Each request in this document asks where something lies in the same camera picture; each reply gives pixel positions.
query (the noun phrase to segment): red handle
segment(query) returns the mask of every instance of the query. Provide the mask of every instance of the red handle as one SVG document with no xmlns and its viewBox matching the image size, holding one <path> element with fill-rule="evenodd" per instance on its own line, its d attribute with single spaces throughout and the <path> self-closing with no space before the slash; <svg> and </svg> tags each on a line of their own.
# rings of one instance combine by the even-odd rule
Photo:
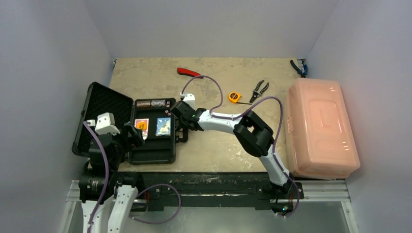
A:
<svg viewBox="0 0 412 233">
<path fill-rule="evenodd" d="M 191 71 L 191 70 L 185 69 L 185 68 L 177 68 L 177 73 L 180 74 L 180 75 L 187 75 L 187 76 L 191 76 L 191 77 L 195 77 L 195 76 L 200 75 L 198 72 L 194 72 L 194 71 Z"/>
</svg>

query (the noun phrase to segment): plywood table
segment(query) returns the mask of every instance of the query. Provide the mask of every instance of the plywood table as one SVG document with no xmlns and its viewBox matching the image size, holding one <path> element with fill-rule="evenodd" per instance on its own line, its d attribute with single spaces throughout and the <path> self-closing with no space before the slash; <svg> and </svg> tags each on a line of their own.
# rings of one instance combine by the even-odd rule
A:
<svg viewBox="0 0 412 233">
<path fill-rule="evenodd" d="M 177 74 L 176 68 L 188 68 L 214 78 L 222 87 L 223 105 L 215 112 L 236 114 L 242 113 L 249 105 L 229 102 L 228 94 L 238 92 L 242 94 L 241 100 L 248 102 L 252 90 L 260 80 L 270 84 L 264 96 L 277 96 L 285 102 L 288 88 L 299 77 L 289 60 L 290 58 L 119 58 L 110 88 L 134 100 L 169 97 L 179 100 L 179 93 L 190 77 Z M 220 102 L 217 86 L 208 79 L 192 81 L 185 92 L 195 95 L 196 107 L 210 109 Z M 280 111 L 275 100 L 264 101 L 254 111 L 276 132 Z M 276 150 L 288 167 L 285 143 L 282 126 Z M 119 171 L 242 172 L 265 171 L 265 168 L 258 158 L 244 151 L 235 136 L 206 131 L 189 132 L 188 142 L 176 145 L 176 160 L 172 164 L 131 165 L 125 162 L 121 164 Z"/>
</svg>

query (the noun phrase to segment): white wall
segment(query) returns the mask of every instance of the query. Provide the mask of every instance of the white wall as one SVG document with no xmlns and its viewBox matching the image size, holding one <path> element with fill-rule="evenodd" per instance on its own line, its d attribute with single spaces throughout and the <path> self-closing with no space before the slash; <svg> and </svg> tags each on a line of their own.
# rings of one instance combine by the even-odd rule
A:
<svg viewBox="0 0 412 233">
<path fill-rule="evenodd" d="M 111 58 L 81 0 L 0 0 L 1 232 L 55 233 L 88 85 Z"/>
<path fill-rule="evenodd" d="M 307 57 L 338 80 L 360 157 L 348 182 L 360 232 L 411 232 L 412 1 L 341 0 Z"/>
<path fill-rule="evenodd" d="M 338 0 L 85 0 L 114 57 L 297 57 Z"/>
</svg>

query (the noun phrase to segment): black carrying case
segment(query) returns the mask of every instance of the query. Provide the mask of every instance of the black carrying case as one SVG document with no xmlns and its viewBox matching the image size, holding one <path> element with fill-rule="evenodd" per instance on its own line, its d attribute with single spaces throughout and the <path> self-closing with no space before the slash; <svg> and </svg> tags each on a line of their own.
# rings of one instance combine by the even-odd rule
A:
<svg viewBox="0 0 412 233">
<path fill-rule="evenodd" d="M 87 97 L 83 110 L 81 111 L 80 123 L 77 128 L 76 137 L 72 145 L 72 152 L 76 155 L 89 157 L 88 150 L 92 136 L 83 126 L 83 121 L 97 119 L 97 116 L 106 112 L 113 113 L 115 124 L 118 129 L 123 128 L 123 124 L 127 121 L 135 123 L 135 119 L 148 118 L 148 136 L 145 144 L 136 148 L 126 155 L 129 163 L 138 164 L 163 164 L 173 163 L 176 159 L 176 119 L 174 115 L 167 115 L 165 112 L 169 110 L 175 103 L 175 98 L 166 99 L 147 99 L 147 100 L 165 100 L 169 101 L 168 107 L 156 108 L 137 108 L 136 102 L 146 100 L 136 100 L 125 96 L 115 90 L 112 90 L 100 83 L 92 83 L 87 90 Z M 170 135 L 156 136 L 157 118 L 171 118 L 171 133 Z M 121 134 L 128 136 L 126 130 L 122 130 Z"/>
</svg>

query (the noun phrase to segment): tape measure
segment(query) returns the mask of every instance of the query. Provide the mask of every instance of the tape measure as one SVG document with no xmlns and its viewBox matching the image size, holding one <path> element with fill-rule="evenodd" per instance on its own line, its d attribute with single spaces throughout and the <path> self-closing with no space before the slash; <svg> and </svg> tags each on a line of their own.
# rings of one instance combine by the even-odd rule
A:
<svg viewBox="0 0 412 233">
<path fill-rule="evenodd" d="M 242 102 L 238 102 L 238 100 L 241 98 L 242 95 L 240 95 L 239 93 L 236 92 L 231 92 L 229 93 L 229 101 L 232 103 L 241 103 L 241 104 L 249 104 L 251 105 L 251 103 L 242 103 Z"/>
</svg>

